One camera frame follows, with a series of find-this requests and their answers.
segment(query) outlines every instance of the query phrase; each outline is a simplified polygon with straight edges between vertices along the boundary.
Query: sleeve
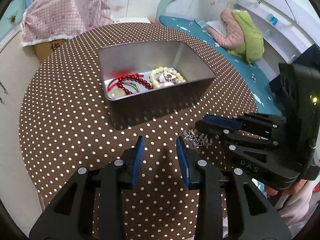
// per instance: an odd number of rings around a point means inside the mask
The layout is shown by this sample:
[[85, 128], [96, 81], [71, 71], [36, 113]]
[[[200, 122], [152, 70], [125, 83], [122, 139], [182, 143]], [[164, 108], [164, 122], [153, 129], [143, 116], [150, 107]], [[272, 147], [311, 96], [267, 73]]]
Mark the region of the sleeve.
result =
[[207, 31], [215, 39], [215, 41], [219, 43], [220, 46], [224, 47], [225, 49], [235, 48], [233, 42], [230, 40], [230, 36], [224, 37], [210, 26], [208, 26]]
[[[290, 229], [292, 237], [294, 237], [308, 221], [307, 213], [312, 191], [313, 181], [307, 181], [296, 194], [292, 195], [286, 206], [279, 211], [279, 215], [284, 219], [284, 222]], [[281, 208], [286, 199], [287, 196], [281, 197], [275, 208]]]

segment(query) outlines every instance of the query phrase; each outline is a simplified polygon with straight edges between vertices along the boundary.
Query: brown tablecloth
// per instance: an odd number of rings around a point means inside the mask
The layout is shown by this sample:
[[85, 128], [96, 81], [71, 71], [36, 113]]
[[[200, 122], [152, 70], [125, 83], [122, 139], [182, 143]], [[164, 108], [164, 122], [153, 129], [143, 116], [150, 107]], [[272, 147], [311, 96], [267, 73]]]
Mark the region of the brown tablecloth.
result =
[[[197, 105], [115, 130], [104, 101], [97, 50], [151, 40], [185, 42], [215, 70], [217, 78]], [[161, 25], [107, 25], [66, 42], [36, 72], [21, 107], [21, 152], [32, 181], [48, 203], [77, 168], [99, 169], [143, 135], [139, 183], [133, 191], [123, 192], [127, 239], [186, 239], [195, 231], [198, 196], [186, 189], [180, 178], [176, 137], [182, 129], [193, 128], [205, 114], [231, 117], [244, 111], [256, 112], [250, 90], [231, 63], [209, 45]], [[218, 168], [231, 168], [218, 140], [199, 153]], [[221, 197], [225, 210], [223, 193]]]

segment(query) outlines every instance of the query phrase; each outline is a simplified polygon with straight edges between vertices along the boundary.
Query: chinese character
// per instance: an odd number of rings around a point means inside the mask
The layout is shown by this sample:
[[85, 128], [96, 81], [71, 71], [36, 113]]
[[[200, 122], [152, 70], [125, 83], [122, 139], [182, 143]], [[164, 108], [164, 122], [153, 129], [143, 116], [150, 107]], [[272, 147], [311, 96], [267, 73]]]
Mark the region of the chinese character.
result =
[[57, 43], [57, 42], [55, 42], [54, 44], [51, 44], [51, 49], [52, 49], [52, 51], [55, 51], [57, 48], [59, 48], [60, 47], [60, 44], [59, 43]]

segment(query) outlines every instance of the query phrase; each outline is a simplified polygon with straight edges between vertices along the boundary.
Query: human hand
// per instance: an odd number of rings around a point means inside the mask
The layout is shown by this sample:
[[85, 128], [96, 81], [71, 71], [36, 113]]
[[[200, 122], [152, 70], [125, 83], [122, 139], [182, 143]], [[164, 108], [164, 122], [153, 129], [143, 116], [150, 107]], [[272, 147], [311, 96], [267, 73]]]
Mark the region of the human hand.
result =
[[[288, 195], [294, 195], [296, 194], [303, 186], [304, 184], [307, 182], [307, 180], [305, 179], [301, 179], [299, 182], [292, 184], [289, 188], [285, 189], [282, 192], [282, 196], [288, 196]], [[264, 186], [264, 191], [269, 194], [269, 195], [277, 195], [278, 191], [265, 185]]]

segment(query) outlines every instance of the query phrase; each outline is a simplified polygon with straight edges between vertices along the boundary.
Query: red bead bracelet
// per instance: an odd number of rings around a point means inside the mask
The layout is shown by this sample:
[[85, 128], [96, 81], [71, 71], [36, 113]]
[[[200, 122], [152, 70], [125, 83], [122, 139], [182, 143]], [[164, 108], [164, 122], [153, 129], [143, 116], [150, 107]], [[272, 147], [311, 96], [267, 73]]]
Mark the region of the red bead bracelet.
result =
[[[123, 86], [123, 83], [124, 83], [125, 80], [136, 81], [136, 82], [144, 85], [145, 88], [147, 88], [148, 90], [153, 89], [154, 87], [153, 87], [150, 83], [148, 83], [148, 81], [146, 81], [146, 80], [144, 80], [144, 79], [141, 78], [141, 77], [143, 77], [143, 76], [144, 76], [144, 75], [142, 75], [142, 74], [135, 73], [135, 74], [131, 74], [131, 75], [123, 75], [123, 76], [117, 77], [117, 78], [113, 79], [113, 80], [109, 83], [109, 85], [108, 85], [108, 87], [107, 87], [107, 91], [110, 92], [110, 91], [112, 90], [112, 88], [114, 88], [115, 86], [117, 86], [118, 88], [123, 89], [126, 95], [131, 95], [132, 92], [129, 91], [128, 89], [126, 89], [126, 88]], [[114, 82], [115, 80], [118, 80], [118, 82], [117, 82], [117, 83], [114, 83], [112, 86], [110, 86], [111, 83]]]

